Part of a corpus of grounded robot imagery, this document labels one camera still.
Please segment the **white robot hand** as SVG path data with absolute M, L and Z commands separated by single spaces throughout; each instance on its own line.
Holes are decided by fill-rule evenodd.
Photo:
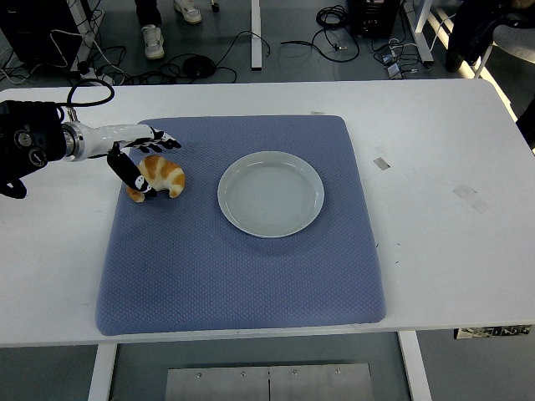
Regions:
M 170 198 L 176 198 L 185 188 L 183 169 L 161 155 L 162 150 L 181 145 L 161 130 L 146 124 L 84 127 L 84 140 L 82 156 L 105 156 L 131 199 L 138 203 L 159 190 L 167 190 Z

